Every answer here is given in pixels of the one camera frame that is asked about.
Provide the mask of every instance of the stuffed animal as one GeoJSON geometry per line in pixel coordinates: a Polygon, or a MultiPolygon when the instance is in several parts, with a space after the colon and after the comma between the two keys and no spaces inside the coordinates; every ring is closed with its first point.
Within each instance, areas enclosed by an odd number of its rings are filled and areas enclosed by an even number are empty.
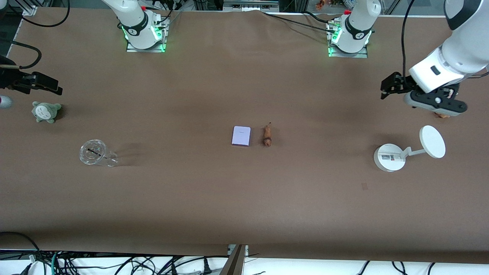
{"type": "Polygon", "coordinates": [[[32,102],[32,114],[36,117],[36,122],[41,122],[43,120],[48,123],[54,123],[54,118],[58,114],[58,110],[61,109],[61,104],[49,104],[40,103],[37,101],[32,102]]]}

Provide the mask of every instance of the brown object under robot gripper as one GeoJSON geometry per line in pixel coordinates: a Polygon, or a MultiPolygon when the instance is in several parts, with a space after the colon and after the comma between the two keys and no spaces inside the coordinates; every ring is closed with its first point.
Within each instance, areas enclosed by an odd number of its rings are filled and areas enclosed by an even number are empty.
{"type": "Polygon", "coordinates": [[[272,146],[272,131],[271,131],[270,125],[267,125],[265,127],[265,132],[263,134],[263,144],[266,147],[272,146]]]}

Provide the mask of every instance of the glass cup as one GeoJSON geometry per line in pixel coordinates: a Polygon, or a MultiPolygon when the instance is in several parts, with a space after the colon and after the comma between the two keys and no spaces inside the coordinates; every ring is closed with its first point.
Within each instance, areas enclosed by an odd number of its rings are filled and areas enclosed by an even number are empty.
{"type": "Polygon", "coordinates": [[[99,139],[91,139],[80,148],[80,160],[87,165],[114,167],[119,163],[116,153],[107,148],[99,139]]]}

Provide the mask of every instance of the table surface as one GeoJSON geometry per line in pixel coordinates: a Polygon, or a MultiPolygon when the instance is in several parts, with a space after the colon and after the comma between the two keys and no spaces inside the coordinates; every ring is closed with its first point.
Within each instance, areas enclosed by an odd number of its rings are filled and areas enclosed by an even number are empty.
{"type": "MultiPolygon", "coordinates": [[[[367,59],[330,58],[324,32],[258,11],[183,12],[161,54],[126,53],[110,10],[23,23],[17,41],[43,52],[34,69],[64,94],[2,92],[14,106],[1,111],[0,229],[53,250],[222,254],[246,243],[264,257],[488,262],[488,80],[465,81],[469,110],[449,119],[380,100],[380,82],[402,69],[401,23],[378,19],[367,59]],[[32,101],[63,112],[36,123],[32,101]],[[235,125],[252,128],[249,147],[230,144],[235,125]],[[442,134],[444,158],[376,167],[382,144],[421,149],[424,125],[442,134]],[[121,166],[82,164],[92,138],[121,166]]],[[[407,65],[449,35],[444,19],[409,19],[407,65]]],[[[10,58],[35,53],[15,46],[10,58]]]]}

